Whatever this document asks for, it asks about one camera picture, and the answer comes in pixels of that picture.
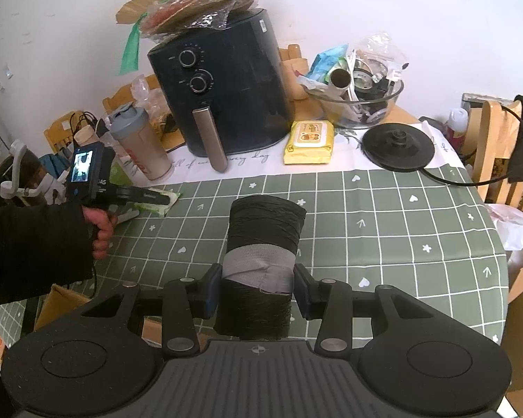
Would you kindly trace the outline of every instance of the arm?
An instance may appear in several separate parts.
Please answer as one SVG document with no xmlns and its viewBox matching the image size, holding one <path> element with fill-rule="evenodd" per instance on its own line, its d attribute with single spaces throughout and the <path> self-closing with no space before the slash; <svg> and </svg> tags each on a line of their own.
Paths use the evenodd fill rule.
<svg viewBox="0 0 523 418">
<path fill-rule="evenodd" d="M 91 278 L 92 263 L 80 205 L 0 208 L 0 304 Z"/>
</svg>

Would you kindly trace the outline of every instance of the gray tape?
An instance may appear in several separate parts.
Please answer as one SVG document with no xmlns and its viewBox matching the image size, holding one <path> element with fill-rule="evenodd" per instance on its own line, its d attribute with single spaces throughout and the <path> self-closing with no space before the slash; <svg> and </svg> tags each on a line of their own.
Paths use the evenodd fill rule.
<svg viewBox="0 0 523 418">
<path fill-rule="evenodd" d="M 222 277 L 269 294 L 290 294 L 295 258 L 276 245 L 246 245 L 225 255 Z"/>
</svg>

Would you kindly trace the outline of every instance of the device screen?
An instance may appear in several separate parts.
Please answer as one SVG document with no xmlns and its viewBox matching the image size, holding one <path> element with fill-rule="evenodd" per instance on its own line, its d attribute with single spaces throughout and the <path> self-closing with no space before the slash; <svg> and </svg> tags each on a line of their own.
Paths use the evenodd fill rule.
<svg viewBox="0 0 523 418">
<path fill-rule="evenodd" d="M 72 182 L 87 182 L 89 179 L 89 168 L 93 151 L 76 154 L 74 170 L 72 171 Z"/>
</svg>

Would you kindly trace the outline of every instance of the hand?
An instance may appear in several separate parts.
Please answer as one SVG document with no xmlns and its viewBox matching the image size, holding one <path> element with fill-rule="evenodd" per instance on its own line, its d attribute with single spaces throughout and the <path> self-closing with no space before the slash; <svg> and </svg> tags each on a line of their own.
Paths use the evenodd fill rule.
<svg viewBox="0 0 523 418">
<path fill-rule="evenodd" d="M 116 217 L 110 217 L 101 209 L 91 209 L 89 207 L 81 208 L 87 223 L 94 224 L 99 228 L 97 240 L 93 241 L 93 258 L 106 258 L 106 250 L 109 248 L 110 238 L 113 237 L 114 227 L 118 222 Z"/>
</svg>

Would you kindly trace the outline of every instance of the yellow wet wipes pack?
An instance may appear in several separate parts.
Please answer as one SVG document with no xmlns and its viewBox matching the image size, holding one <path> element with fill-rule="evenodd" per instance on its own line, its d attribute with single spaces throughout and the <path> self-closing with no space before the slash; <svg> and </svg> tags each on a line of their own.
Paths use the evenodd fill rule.
<svg viewBox="0 0 523 418">
<path fill-rule="evenodd" d="M 329 163 L 334 137 L 333 124 L 329 121 L 295 121 L 283 160 L 286 165 Z"/>
</svg>

